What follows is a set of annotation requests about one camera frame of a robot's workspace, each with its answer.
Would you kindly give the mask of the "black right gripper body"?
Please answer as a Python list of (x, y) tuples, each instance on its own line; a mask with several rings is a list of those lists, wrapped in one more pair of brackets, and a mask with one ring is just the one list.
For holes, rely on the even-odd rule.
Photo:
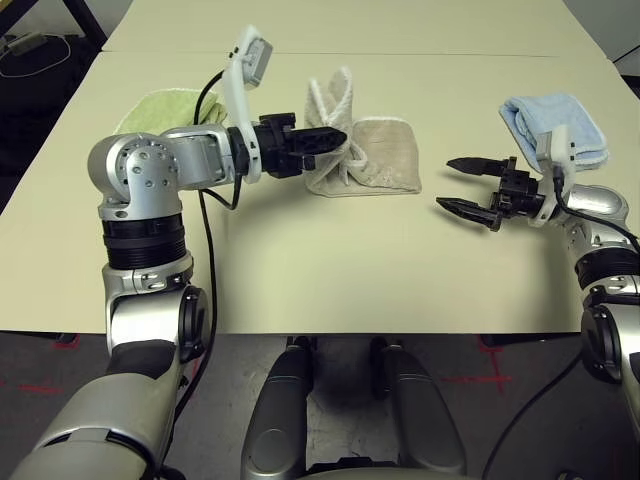
[(499, 178), (498, 190), (492, 193), (489, 207), (493, 214), (489, 226), (492, 231), (499, 230), (503, 219), (533, 218), (541, 209), (543, 196), (538, 193), (538, 181), (515, 166), (515, 157), (489, 162), (487, 174)]

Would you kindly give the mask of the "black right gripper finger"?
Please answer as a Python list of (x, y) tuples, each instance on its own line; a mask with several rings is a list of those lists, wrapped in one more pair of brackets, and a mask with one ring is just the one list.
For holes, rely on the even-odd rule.
[(436, 202), (448, 212), (464, 220), (483, 225), (491, 231), (500, 229), (500, 213), (498, 211), (460, 198), (437, 197)]
[(446, 165), (464, 174), (501, 176), (506, 168), (506, 161), (481, 157), (460, 157), (447, 161)]

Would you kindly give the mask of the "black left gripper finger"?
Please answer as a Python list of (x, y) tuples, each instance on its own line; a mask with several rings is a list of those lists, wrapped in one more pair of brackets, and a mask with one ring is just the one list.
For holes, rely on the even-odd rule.
[(344, 143), (347, 135), (333, 127), (317, 127), (297, 129), (293, 131), (293, 137), (297, 142), (306, 143)]
[(342, 146), (341, 143), (299, 143), (295, 147), (295, 152), (301, 156), (323, 155), (338, 150)]

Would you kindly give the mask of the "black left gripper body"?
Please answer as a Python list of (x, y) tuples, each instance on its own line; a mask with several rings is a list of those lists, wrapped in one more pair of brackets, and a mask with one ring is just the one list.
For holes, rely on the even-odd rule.
[(262, 115), (254, 126), (261, 169), (274, 178), (289, 178), (315, 168), (316, 134), (295, 130), (294, 113)]

